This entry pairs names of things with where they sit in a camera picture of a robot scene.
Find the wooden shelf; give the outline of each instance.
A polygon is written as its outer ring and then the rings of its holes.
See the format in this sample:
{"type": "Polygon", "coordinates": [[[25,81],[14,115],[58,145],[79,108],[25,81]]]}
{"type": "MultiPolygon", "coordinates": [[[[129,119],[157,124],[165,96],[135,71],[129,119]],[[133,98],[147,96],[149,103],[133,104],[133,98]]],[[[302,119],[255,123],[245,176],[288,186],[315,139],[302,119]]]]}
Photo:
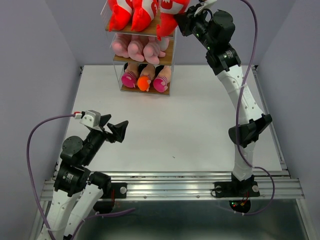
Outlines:
{"type": "MultiPolygon", "coordinates": [[[[109,31],[109,24],[110,24],[110,20],[108,25],[106,26],[105,30],[109,31]]],[[[145,35],[145,36],[157,36],[156,33],[156,27],[157,25],[160,24],[160,11],[158,11],[157,15],[155,16],[155,18],[152,20],[152,22],[150,23],[150,25],[145,28],[143,31],[131,31],[131,26],[132,26],[132,22],[130,21],[127,26],[125,26],[124,29],[120,30],[120,31],[112,31],[112,32],[116,32],[116,33],[122,33],[122,34],[134,34],[134,35],[145,35]]],[[[167,38],[173,38],[174,37],[174,33],[170,34],[169,36],[167,36],[167,38]]]]}
{"type": "MultiPolygon", "coordinates": [[[[174,40],[170,39],[169,46],[168,46],[167,50],[165,51],[165,57],[160,57],[159,58],[159,60],[160,60],[159,65],[171,66],[172,65],[172,61],[173,61],[173,53],[174,53],[174,40]]],[[[146,60],[144,60],[144,61],[135,61],[135,60],[133,60],[131,58],[125,58],[125,57],[117,56],[117,55],[114,55],[113,61],[115,61],[115,62],[124,62],[124,63],[148,64],[148,62],[146,60]]]]}
{"type": "Polygon", "coordinates": [[[121,91],[124,92],[132,92],[132,93],[144,93],[144,94],[160,94],[160,95],[170,95],[170,83],[168,83],[168,89],[164,92],[158,92],[153,84],[151,83],[151,86],[149,88],[149,91],[141,91],[138,87],[136,88],[130,88],[130,87],[126,87],[125,85],[122,85],[121,87],[121,91]]]}

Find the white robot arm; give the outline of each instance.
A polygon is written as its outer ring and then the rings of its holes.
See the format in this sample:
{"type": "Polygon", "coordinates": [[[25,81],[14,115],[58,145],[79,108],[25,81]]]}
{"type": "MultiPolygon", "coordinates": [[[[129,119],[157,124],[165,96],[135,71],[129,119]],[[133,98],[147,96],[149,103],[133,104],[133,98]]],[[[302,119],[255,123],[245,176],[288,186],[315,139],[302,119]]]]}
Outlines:
{"type": "MultiPolygon", "coordinates": [[[[232,104],[237,109],[240,89],[243,81],[243,70],[239,65],[234,65],[229,68],[229,71],[222,71],[217,75],[218,79],[223,84],[226,92],[228,93],[232,104]]],[[[239,124],[245,125],[250,121],[256,121],[262,117],[262,110],[258,107],[249,87],[243,86],[243,95],[240,103],[239,110],[239,124]]],[[[256,143],[251,142],[246,148],[241,147],[242,153],[244,154],[247,161],[253,164],[254,148],[256,143]]],[[[253,175],[252,168],[246,164],[246,162],[240,156],[237,145],[235,147],[234,156],[234,168],[232,174],[239,180],[243,181],[249,179],[253,175]]]]}
{"type": "Polygon", "coordinates": [[[228,131],[235,147],[231,182],[215,182],[214,197],[233,198],[243,197],[244,194],[258,197],[259,188],[252,171],[254,148],[259,134],[272,122],[272,118],[269,114],[264,115],[258,107],[249,87],[242,86],[244,75],[241,61],[229,43],[236,28],[233,18],[222,10],[212,14],[200,3],[189,7],[185,13],[175,15],[174,18],[183,36],[194,35],[207,49],[206,60],[209,66],[226,89],[234,108],[239,109],[238,131],[235,126],[228,131]],[[211,19],[206,21],[208,13],[211,19]],[[238,105],[242,88],[243,95],[238,105]],[[238,145],[247,162],[241,156],[238,145]]]}
{"type": "Polygon", "coordinates": [[[90,175],[91,171],[84,166],[89,165],[105,141],[122,143],[129,122],[107,124],[111,115],[101,116],[93,110],[75,112],[75,118],[81,119],[80,123],[85,125],[90,133],[85,140],[71,136],[63,142],[60,154],[62,161],[47,215],[50,229],[44,224],[37,240],[69,240],[98,199],[111,189],[111,178],[108,175],[101,172],[90,175]],[[105,125],[112,133],[105,131],[105,125]]]}

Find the red plush toy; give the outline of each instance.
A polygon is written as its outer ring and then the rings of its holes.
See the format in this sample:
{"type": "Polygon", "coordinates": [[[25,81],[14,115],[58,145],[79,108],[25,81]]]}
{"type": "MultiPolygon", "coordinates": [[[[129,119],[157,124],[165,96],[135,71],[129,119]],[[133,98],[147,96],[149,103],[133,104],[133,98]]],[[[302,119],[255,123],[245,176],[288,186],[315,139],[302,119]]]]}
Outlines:
{"type": "Polygon", "coordinates": [[[109,23],[109,32],[122,30],[130,21],[133,13],[132,0],[108,0],[112,15],[109,23]]]}
{"type": "Polygon", "coordinates": [[[158,0],[132,0],[133,18],[131,31],[141,32],[155,18],[159,8],[158,0]]]}
{"type": "Polygon", "coordinates": [[[162,0],[160,7],[160,25],[156,26],[156,35],[158,40],[161,37],[170,35],[178,26],[174,15],[185,12],[190,0],[162,0]]]}

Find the white tabletop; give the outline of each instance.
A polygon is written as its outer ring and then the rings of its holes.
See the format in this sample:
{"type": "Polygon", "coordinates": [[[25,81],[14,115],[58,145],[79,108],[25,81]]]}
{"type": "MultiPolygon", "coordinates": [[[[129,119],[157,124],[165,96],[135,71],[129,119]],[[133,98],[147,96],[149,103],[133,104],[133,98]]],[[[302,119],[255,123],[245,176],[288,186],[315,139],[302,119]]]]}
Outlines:
{"type": "MultiPolygon", "coordinates": [[[[262,108],[252,72],[248,85],[262,108]]],[[[112,124],[129,121],[123,143],[106,142],[89,165],[91,171],[233,170],[235,148],[228,129],[235,125],[235,109],[208,66],[175,66],[170,96],[164,96],[121,92],[113,66],[87,65],[73,107],[85,110],[111,114],[112,124]]],[[[70,121],[66,137],[85,139],[87,134],[83,125],[70,121]]],[[[269,128],[257,141],[254,165],[281,171],[269,128]]]]}

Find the plush toy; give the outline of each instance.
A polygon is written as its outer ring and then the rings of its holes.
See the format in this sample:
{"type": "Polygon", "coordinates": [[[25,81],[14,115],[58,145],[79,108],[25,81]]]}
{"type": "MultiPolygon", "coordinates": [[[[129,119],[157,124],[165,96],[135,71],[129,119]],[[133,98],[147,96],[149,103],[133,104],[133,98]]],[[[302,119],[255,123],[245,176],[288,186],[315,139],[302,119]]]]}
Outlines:
{"type": "Polygon", "coordinates": [[[128,88],[135,88],[139,75],[138,63],[126,63],[124,65],[124,74],[121,77],[122,84],[128,88]]]}
{"type": "Polygon", "coordinates": [[[132,4],[134,12],[131,31],[141,32],[155,18],[159,2],[158,0],[132,0],[132,4]]]}
{"type": "Polygon", "coordinates": [[[161,37],[170,35],[178,26],[174,15],[185,12],[190,0],[162,0],[160,8],[160,25],[156,26],[156,36],[161,37]]]}
{"type": "Polygon", "coordinates": [[[119,57],[129,58],[128,54],[128,46],[131,41],[131,35],[116,33],[113,42],[111,43],[111,47],[115,53],[115,55],[119,57]]]}
{"type": "Polygon", "coordinates": [[[159,58],[164,58],[169,46],[169,39],[164,37],[162,40],[156,39],[154,36],[149,36],[149,42],[143,49],[143,55],[145,60],[153,65],[158,65],[160,63],[159,58]]]}
{"type": "Polygon", "coordinates": [[[152,64],[148,64],[140,74],[137,85],[141,91],[149,92],[150,84],[155,78],[156,69],[152,64]]]}
{"type": "Polygon", "coordinates": [[[145,57],[143,56],[143,50],[147,43],[147,36],[132,35],[131,42],[128,46],[129,57],[135,61],[143,62],[145,60],[145,57]]]}
{"type": "Polygon", "coordinates": [[[163,93],[168,89],[168,83],[171,81],[171,68],[169,66],[158,66],[156,68],[157,74],[155,80],[153,81],[153,86],[155,90],[159,93],[163,93]]]}
{"type": "Polygon", "coordinates": [[[133,13],[132,0],[108,0],[112,15],[109,22],[109,32],[122,30],[130,21],[133,13]]]}

